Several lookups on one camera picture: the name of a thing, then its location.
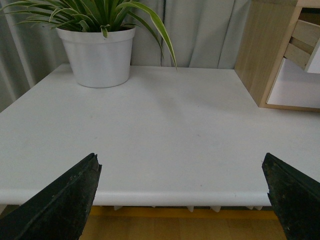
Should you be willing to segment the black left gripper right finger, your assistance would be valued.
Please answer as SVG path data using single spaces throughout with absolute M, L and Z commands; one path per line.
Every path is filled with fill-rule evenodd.
M 320 183 L 267 153 L 262 170 L 268 198 L 288 240 L 320 238 Z

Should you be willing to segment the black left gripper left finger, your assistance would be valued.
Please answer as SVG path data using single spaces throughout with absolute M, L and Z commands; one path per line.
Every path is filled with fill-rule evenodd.
M 91 153 L 0 220 L 2 240 L 78 240 L 90 214 L 102 165 Z

